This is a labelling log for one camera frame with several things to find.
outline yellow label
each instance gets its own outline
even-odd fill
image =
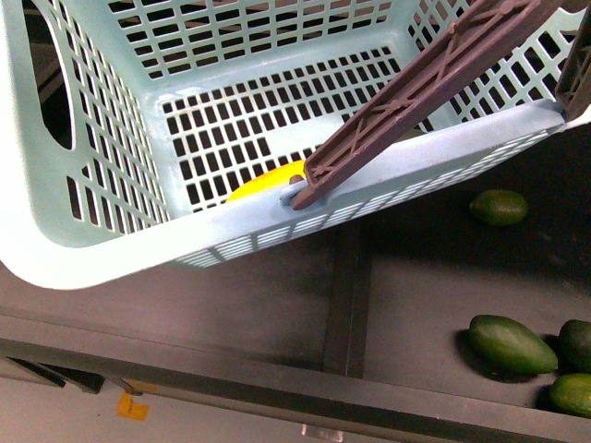
[[[147,404],[137,404],[133,401],[130,394],[124,392],[117,404],[117,415],[123,418],[131,418],[144,422],[148,416],[150,406]]]

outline light blue basket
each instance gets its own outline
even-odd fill
[[[71,150],[42,123],[21,1],[0,1],[0,258],[41,286],[221,263],[467,180],[589,120],[565,125],[552,101],[583,14],[559,10],[429,116],[426,135],[307,210],[284,205],[301,184],[224,204],[309,155],[466,1],[33,0],[64,73]]]

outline avocado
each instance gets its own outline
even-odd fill
[[[510,373],[547,374],[558,366],[558,358],[549,346],[511,318],[476,316],[470,322],[469,338],[481,357]]]
[[[479,194],[470,203],[470,213],[491,226],[509,226],[527,215],[524,196],[504,189],[490,189]]]
[[[561,411],[591,418],[591,375],[559,377],[550,387],[549,396]]]
[[[561,328],[558,343],[577,371],[591,374],[591,323],[567,321]]]

